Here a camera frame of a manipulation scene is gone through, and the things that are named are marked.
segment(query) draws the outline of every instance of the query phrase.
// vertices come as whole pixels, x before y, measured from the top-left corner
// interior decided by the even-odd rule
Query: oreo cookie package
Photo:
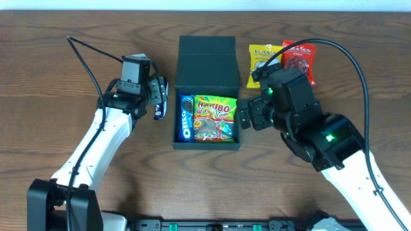
[[[194,112],[194,96],[185,96],[179,94],[181,102],[181,118],[180,118],[180,142],[194,142],[193,134],[193,112]]]

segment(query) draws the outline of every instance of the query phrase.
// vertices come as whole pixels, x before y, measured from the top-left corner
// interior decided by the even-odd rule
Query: green connector
[[[179,226],[178,224],[170,224],[168,227],[169,231],[178,231],[179,230]]]
[[[253,231],[263,231],[263,228],[261,227],[261,225],[253,225],[252,230]]]

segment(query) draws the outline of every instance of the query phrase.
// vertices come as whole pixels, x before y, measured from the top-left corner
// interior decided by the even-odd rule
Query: wooden table
[[[302,217],[322,209],[356,218],[274,129],[242,131],[239,151],[173,151],[179,35],[235,35],[243,98],[259,93],[245,88],[249,44],[320,37],[345,46],[367,77],[371,149],[411,209],[410,28],[409,13],[0,12],[0,230],[25,229],[29,185],[60,168],[93,119],[98,96],[66,35],[116,56],[144,52],[171,83],[166,119],[154,121],[149,108],[116,153],[100,209],[164,219]],[[102,88],[120,77],[118,62],[80,52]],[[324,111],[346,115],[362,131],[362,88],[348,59],[318,45],[313,72]]]

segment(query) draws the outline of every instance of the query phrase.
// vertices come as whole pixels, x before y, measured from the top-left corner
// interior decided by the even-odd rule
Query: yellow snack bag
[[[250,44],[250,55],[251,55],[251,66],[250,72],[255,71],[258,67],[261,67],[265,64],[267,60],[271,58],[276,52],[280,51],[282,46],[274,46],[271,44],[266,45],[256,45]],[[281,55],[275,58],[278,62],[281,63]],[[259,88],[259,82],[254,83],[252,81],[252,76],[250,74],[249,81],[247,82],[247,88]]]

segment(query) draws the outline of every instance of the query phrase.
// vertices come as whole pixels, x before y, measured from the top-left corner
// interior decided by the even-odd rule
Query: candy wrapper
[[[281,50],[281,46],[267,45],[255,45],[251,44],[249,47],[251,55],[251,66],[250,72],[255,71],[258,67],[262,67],[265,62],[271,58],[276,52]],[[275,60],[270,62],[269,65],[277,64],[281,62],[281,55],[279,55]],[[252,76],[250,74],[249,81],[247,82],[247,88],[260,88],[259,82],[253,82]]]
[[[284,40],[283,47],[293,44],[295,41]],[[283,53],[283,67],[297,67],[305,74],[311,85],[315,85],[313,77],[313,63],[315,56],[315,46],[313,44],[301,44]]]
[[[195,96],[194,137],[196,142],[235,142],[232,139],[237,99]]]

